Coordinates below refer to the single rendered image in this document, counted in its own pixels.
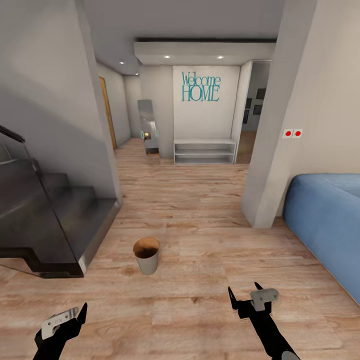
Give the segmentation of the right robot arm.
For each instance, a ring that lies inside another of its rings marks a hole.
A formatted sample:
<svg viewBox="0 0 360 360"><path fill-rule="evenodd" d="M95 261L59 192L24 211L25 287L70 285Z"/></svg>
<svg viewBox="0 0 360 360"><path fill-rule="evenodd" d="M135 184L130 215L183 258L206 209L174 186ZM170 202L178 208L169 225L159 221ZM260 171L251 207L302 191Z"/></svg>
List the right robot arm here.
<svg viewBox="0 0 360 360"><path fill-rule="evenodd" d="M279 332L270 313L272 312L272 301L279 298L279 291L275 288L262 288L256 282L256 291L250 292L251 300L237 301L231 288L231 306L237 310L241 319L249 318L264 346L266 353L272 360L301 360L287 340Z"/></svg>

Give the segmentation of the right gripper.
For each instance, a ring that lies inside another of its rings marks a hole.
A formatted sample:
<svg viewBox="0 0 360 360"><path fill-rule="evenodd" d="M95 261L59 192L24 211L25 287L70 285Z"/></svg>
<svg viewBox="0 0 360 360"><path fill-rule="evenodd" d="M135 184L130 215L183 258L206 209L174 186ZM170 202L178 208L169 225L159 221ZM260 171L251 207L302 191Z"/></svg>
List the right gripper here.
<svg viewBox="0 0 360 360"><path fill-rule="evenodd" d="M262 286L256 282L255 286L257 290L263 289ZM256 311L255 308L251 304L251 300L245 301L237 301L231 288L228 288L228 292L230 294L231 306L234 310L237 310L238 315L241 319L249 318L255 328L255 331L259 335L259 331L262 327L268 324L276 325L273 321L270 313L272 312L272 302L268 301L264 303L265 310Z"/></svg>

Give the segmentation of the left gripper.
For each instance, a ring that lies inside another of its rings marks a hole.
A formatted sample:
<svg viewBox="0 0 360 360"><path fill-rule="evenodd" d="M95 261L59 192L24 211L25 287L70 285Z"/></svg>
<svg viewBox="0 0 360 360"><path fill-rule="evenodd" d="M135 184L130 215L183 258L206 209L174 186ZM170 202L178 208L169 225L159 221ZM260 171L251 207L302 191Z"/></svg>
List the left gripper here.
<svg viewBox="0 0 360 360"><path fill-rule="evenodd" d="M85 324L87 308L88 308L88 304L87 302L85 302L78 317L77 318L74 317L69 321L60 324L60 328L57 329L55 334L49 338L43 339L42 332L39 331L35 335L35 339L34 339L38 347L38 351L35 354L35 356L37 356L42 352L51 351L57 355L57 360L59 360L66 341L74 337L77 337L81 330L82 324Z"/></svg>

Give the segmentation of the trash can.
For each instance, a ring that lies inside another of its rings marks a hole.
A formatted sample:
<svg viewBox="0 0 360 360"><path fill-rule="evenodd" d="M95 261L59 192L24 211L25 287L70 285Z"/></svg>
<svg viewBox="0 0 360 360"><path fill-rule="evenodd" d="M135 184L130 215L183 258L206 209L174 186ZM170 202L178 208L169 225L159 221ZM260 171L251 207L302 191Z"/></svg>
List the trash can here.
<svg viewBox="0 0 360 360"><path fill-rule="evenodd" d="M132 251L141 272L151 276L157 271L160 248L159 241L151 236L139 239L133 246Z"/></svg>

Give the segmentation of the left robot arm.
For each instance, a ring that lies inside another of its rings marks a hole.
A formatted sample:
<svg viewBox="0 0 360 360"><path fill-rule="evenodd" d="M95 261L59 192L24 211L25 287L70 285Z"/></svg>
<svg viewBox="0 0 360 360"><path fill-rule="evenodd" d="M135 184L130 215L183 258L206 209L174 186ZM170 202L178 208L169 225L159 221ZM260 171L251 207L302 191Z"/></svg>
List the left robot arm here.
<svg viewBox="0 0 360 360"><path fill-rule="evenodd" d="M38 351L33 360L59 360L66 341L77 337L86 322L88 304L85 302L78 317L79 307L68 309L47 318L35 335Z"/></svg>

